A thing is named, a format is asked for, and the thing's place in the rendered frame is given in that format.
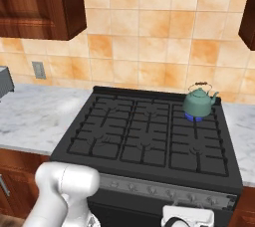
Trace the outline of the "teal kettle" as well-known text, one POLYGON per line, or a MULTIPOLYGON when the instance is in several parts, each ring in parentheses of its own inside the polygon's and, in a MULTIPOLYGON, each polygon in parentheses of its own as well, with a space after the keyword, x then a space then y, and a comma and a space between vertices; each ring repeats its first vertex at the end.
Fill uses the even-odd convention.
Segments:
POLYGON ((211 113, 211 108, 216 102, 218 92, 213 97, 209 95, 209 91, 205 91, 202 87, 209 86, 207 82, 196 82, 189 87, 189 93, 183 102, 183 111, 185 113, 206 117, 211 113))

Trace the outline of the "black gas stove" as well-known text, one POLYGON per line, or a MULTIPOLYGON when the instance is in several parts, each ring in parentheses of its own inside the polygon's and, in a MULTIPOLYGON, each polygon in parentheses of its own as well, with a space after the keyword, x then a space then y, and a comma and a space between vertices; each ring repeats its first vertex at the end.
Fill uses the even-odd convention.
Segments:
POLYGON ((210 209, 214 226, 228 227, 243 184, 222 105, 192 122, 184 116, 184 99, 96 87, 55 147, 51 160, 100 173, 100 189, 88 202, 103 227, 159 227, 165 205, 210 209), (112 181, 119 188, 111 188, 112 181), (196 202, 189 202, 189 193, 196 202))

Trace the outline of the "dark wood base cupboard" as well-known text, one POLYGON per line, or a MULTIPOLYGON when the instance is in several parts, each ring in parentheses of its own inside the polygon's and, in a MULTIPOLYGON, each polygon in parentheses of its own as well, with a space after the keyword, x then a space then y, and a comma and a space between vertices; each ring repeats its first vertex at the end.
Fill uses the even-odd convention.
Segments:
POLYGON ((48 155, 0 148, 0 174, 10 191, 0 186, 0 213, 26 219, 38 198, 35 182, 37 168, 48 155))
POLYGON ((228 227, 255 227, 255 187, 244 187, 228 227))

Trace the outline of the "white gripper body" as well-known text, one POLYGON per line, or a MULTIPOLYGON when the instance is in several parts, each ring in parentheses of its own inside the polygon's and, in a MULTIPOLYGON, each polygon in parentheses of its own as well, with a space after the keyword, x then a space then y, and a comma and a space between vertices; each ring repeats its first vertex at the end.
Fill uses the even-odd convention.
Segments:
POLYGON ((213 225, 214 212, 207 209, 165 205, 162 208, 162 225, 213 225))

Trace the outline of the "grey toaster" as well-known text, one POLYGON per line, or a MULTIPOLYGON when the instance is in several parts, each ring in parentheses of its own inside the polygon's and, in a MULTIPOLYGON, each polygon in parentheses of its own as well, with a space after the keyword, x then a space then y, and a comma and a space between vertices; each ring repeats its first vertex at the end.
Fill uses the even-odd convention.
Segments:
POLYGON ((13 92, 15 89, 14 83, 7 66, 0 66, 0 99, 13 92))

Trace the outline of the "blue burner flame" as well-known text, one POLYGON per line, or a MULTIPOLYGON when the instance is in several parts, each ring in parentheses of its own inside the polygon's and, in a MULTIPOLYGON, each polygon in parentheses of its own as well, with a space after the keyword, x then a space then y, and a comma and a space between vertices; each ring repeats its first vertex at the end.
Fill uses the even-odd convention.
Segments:
POLYGON ((191 115, 189 113, 184 113, 184 116, 187 120, 192 121, 192 122, 194 122, 194 121, 196 121, 196 122, 203 121, 203 117, 201 117, 201 116, 194 116, 194 115, 191 115))

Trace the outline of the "dark wood wall cupboard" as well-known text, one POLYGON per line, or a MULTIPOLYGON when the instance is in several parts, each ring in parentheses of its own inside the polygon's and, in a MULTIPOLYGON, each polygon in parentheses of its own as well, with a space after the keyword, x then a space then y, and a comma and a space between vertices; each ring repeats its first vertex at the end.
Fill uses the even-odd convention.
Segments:
POLYGON ((0 37, 69 41, 87 28, 84 0, 0 0, 0 37))
POLYGON ((238 35, 249 50, 255 51, 255 0, 246 1, 238 35))

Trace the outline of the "grey wall outlet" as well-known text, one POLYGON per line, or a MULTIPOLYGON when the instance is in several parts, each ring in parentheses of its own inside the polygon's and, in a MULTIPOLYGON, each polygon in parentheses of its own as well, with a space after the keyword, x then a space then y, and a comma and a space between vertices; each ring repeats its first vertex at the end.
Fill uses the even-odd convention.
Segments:
POLYGON ((37 79, 46 79, 46 74, 44 70, 44 65, 42 62, 33 62, 32 63, 34 74, 37 79))

